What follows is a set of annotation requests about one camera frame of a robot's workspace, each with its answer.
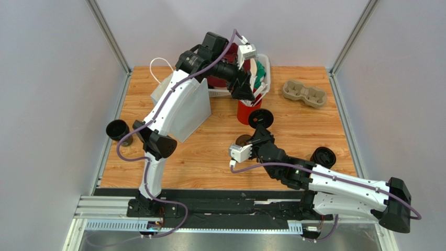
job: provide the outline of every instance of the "white wall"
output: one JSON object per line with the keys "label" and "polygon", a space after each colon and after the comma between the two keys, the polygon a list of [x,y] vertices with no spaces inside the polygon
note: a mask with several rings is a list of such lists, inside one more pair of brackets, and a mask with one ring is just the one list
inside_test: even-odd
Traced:
{"label": "white wall", "polygon": [[372,179],[402,178],[423,219],[400,250],[444,250],[446,2],[380,1],[338,76]]}
{"label": "white wall", "polygon": [[61,250],[125,76],[84,0],[0,1],[0,250]]}
{"label": "white wall", "polygon": [[272,65],[332,67],[367,0],[97,0],[131,67],[236,28]]}

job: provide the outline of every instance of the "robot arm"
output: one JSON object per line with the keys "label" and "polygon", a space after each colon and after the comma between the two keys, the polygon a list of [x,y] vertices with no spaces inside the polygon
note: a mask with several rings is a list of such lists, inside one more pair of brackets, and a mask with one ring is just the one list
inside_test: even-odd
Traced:
{"label": "robot arm", "polygon": [[238,51],[238,57],[239,59],[242,58],[242,61],[235,61],[233,64],[220,61],[210,70],[185,81],[174,90],[179,81],[206,68],[222,54],[226,46],[230,46],[226,38],[208,32],[202,44],[180,55],[171,82],[155,108],[143,121],[137,120],[133,124],[133,129],[140,128],[144,124],[148,125],[137,132],[139,139],[143,142],[145,156],[150,159],[146,160],[146,164],[150,161],[150,168],[143,174],[139,187],[140,194],[143,197],[151,199],[146,187],[154,197],[161,193],[161,179],[165,162],[177,146],[176,140],[168,136],[170,127],[181,106],[199,87],[203,78],[208,76],[222,78],[227,81],[227,89],[231,92],[232,98],[254,101],[249,83],[251,74],[239,67],[238,63],[242,65],[245,60],[256,57],[257,53],[255,47],[249,45],[245,38],[242,42],[244,45],[240,45],[241,48]]}
{"label": "robot arm", "polygon": [[[389,182],[385,182],[361,179],[288,156],[274,144],[274,135],[261,125],[257,126],[254,135],[243,144],[244,146],[232,145],[229,148],[232,158],[230,166],[235,167],[236,163],[254,158],[260,163],[268,163],[264,168],[271,178],[280,180],[292,189],[306,191],[299,205],[302,212],[360,216],[378,220],[381,226],[395,232],[410,232],[409,209],[383,192],[378,192],[389,192],[410,204],[411,196],[402,180],[391,178]],[[309,172],[274,163],[301,166]],[[375,191],[365,187],[374,187]]]}

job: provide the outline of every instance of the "black cup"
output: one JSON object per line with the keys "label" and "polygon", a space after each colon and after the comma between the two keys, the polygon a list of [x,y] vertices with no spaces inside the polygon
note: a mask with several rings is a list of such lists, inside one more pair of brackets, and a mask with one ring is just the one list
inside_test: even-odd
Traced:
{"label": "black cup", "polygon": [[336,155],[329,148],[321,146],[315,150],[310,161],[330,169],[336,163]]}
{"label": "black cup", "polygon": [[[110,137],[110,139],[114,141],[120,141],[130,132],[129,126],[123,120],[117,119],[113,120],[107,125],[105,132]],[[129,146],[133,142],[133,135],[128,137],[123,143],[122,146]]]}

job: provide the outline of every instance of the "wooden table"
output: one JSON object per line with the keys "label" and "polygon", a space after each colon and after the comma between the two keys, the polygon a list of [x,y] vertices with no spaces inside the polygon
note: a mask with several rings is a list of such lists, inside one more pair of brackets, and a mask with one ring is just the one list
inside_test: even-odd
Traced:
{"label": "wooden table", "polygon": [[[168,67],[154,67],[158,79],[170,75]],[[306,86],[316,86],[328,94],[327,103],[320,109],[306,106],[302,101],[291,101],[282,96],[281,88],[286,80],[296,79]],[[335,99],[326,69],[323,67],[273,67],[271,91],[263,99],[262,107],[273,112],[274,124],[268,128],[275,137],[275,144],[289,156],[309,159],[319,146],[332,149],[337,162],[332,168],[354,175],[356,172],[350,156],[344,130],[341,125]],[[129,126],[142,120],[152,109],[150,94],[158,83],[150,75],[148,67],[135,67],[121,119]],[[229,170],[228,147],[242,134],[254,129],[237,120],[237,101],[227,98],[211,98],[212,115],[169,157],[164,170],[163,188],[206,189],[287,189],[275,179],[270,179],[263,168],[240,174]],[[135,136],[130,147],[121,147],[124,156],[143,156],[142,143]],[[256,164],[246,161],[238,168]],[[139,187],[143,173],[143,161],[125,162],[116,154],[113,142],[106,163],[101,187]]]}

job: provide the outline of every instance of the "black disc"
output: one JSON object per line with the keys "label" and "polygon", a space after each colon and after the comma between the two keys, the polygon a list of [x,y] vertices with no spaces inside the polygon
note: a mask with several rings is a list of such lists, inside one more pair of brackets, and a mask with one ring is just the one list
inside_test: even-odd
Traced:
{"label": "black disc", "polygon": [[321,146],[315,150],[310,161],[330,169],[336,163],[336,155],[329,148]]}
{"label": "black disc", "polygon": [[266,109],[257,109],[249,114],[248,123],[252,128],[257,128],[258,124],[261,124],[263,127],[268,128],[274,122],[273,114]]}

